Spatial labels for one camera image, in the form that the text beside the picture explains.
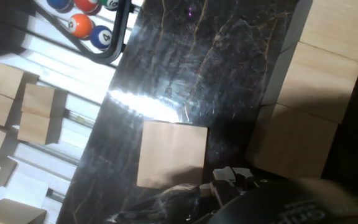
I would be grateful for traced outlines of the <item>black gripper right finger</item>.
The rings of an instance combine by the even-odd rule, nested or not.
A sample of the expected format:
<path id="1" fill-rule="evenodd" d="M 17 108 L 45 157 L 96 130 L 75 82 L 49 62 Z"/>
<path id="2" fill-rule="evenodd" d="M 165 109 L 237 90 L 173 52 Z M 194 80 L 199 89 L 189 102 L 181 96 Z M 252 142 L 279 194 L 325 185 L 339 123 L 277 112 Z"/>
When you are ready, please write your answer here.
<path id="1" fill-rule="evenodd" d="M 254 184 L 254 175 L 251 173 L 250 169 L 235 167 L 232 168 L 235 181 L 234 185 L 240 189 L 252 189 L 255 187 Z"/>

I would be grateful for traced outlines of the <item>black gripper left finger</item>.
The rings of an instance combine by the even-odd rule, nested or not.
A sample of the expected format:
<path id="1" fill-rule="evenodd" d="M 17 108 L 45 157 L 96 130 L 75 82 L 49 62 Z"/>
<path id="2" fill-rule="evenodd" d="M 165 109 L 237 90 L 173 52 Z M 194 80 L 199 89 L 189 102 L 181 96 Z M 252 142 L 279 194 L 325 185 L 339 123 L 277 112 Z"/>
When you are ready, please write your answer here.
<path id="1" fill-rule="evenodd" d="M 220 207 L 223 207 L 239 195 L 239 191 L 234 185 L 236 176 L 234 171 L 228 166 L 223 169 L 213 170 L 213 176 L 214 180 L 211 182 L 211 190 L 217 198 Z"/>

